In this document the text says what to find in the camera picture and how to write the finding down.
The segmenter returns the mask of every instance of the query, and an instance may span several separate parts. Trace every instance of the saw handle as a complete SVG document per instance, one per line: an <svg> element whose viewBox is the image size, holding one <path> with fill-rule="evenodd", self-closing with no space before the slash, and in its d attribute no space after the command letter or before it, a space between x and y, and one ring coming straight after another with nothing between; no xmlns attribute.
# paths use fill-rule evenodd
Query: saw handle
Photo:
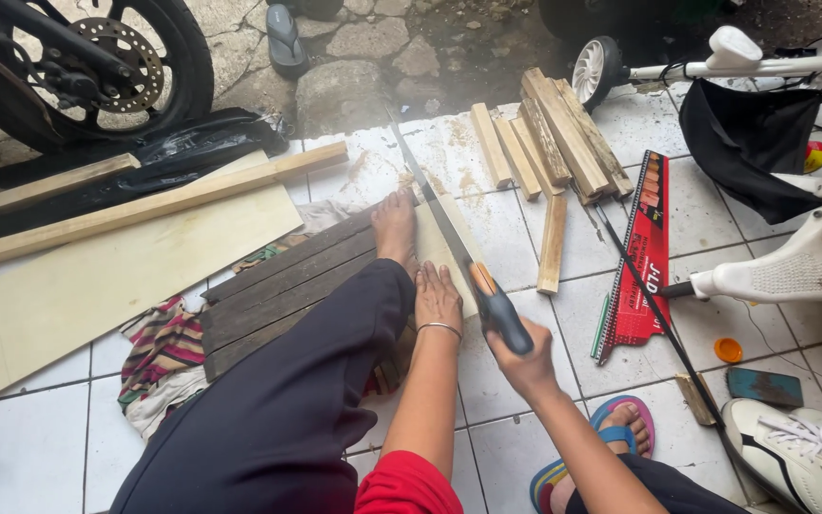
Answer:
<svg viewBox="0 0 822 514"><path fill-rule="evenodd" d="M494 330L503 337L503 342L512 353L525 355L531 352L534 349L531 335L519 319L516 307L502 288L494 282L484 264L471 264L470 273L475 286L481 332L484 333L484 337L487 337L488 330Z"/></svg>

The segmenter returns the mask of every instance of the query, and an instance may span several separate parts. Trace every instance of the red sleeve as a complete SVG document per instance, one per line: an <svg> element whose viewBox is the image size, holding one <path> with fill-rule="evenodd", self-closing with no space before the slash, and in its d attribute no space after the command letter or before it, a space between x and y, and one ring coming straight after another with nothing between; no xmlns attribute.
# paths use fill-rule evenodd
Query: red sleeve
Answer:
<svg viewBox="0 0 822 514"><path fill-rule="evenodd" d="M354 514L462 514L450 482L418 454L386 454L357 489Z"/></svg>

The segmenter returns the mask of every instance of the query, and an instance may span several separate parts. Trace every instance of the silver bangle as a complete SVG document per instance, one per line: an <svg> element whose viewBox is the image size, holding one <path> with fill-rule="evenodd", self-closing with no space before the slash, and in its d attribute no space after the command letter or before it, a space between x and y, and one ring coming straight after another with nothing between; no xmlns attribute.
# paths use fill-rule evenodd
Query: silver bangle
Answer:
<svg viewBox="0 0 822 514"><path fill-rule="evenodd" d="M459 336L459 341L462 341L462 334L461 334L461 332L459 332L458 330L455 330L453 327L451 327L451 326L449 326L449 325L447 325L447 324L445 324L445 323L437 323L436 321L434 321L434 322L430 322L430 323L425 323L425 324L423 324L423 325L419 326L419 327L417 328L417 331L418 331L418 332L420 332L420 329L421 329L421 328L423 328L423 327L425 327L425 326L442 326L442 327L444 327L444 328L448 328L449 330L452 330L453 332L455 332L456 336Z"/></svg>

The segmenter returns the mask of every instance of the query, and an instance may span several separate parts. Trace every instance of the hand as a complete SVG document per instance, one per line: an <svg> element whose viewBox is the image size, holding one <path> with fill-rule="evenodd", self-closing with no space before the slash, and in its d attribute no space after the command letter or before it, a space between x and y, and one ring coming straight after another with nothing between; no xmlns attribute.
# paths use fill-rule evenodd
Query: hand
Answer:
<svg viewBox="0 0 822 514"><path fill-rule="evenodd" d="M417 328L426 323L445 323L462 333L462 297L452 285L450 268L440 266L440 273L433 263L427 261L417 270L417 300L414 317ZM448 329L434 327L431 330Z"/></svg>
<svg viewBox="0 0 822 514"><path fill-rule="evenodd" d="M519 319L534 342L530 353L522 356L512 353L503 337L493 330L487 332L487 344L512 389L531 405L542 395L560 391L560 386L554 375L554 362L551 361L551 331L527 317L519 316Z"/></svg>

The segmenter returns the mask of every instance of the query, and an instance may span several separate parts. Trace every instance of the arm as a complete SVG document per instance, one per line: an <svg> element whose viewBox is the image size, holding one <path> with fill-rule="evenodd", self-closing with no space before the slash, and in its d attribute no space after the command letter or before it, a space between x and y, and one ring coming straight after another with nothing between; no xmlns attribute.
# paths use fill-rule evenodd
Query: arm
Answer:
<svg viewBox="0 0 822 514"><path fill-rule="evenodd" d="M461 333L461 297L452 286L449 269L442 266L437 274L433 263L424 263L416 282L417 326L439 322ZM448 328L418 328L405 392L382 444L381 458L395 450L407 450L427 459L451 479L460 343L459 336Z"/></svg>
<svg viewBox="0 0 822 514"><path fill-rule="evenodd" d="M507 380L541 420L593 514L667 514L645 485L598 437L569 395L560 390L551 362L551 331L526 318L522 323L534 340L534 350L517 356L499 334L487 341ZM617 494L611 494L617 484Z"/></svg>

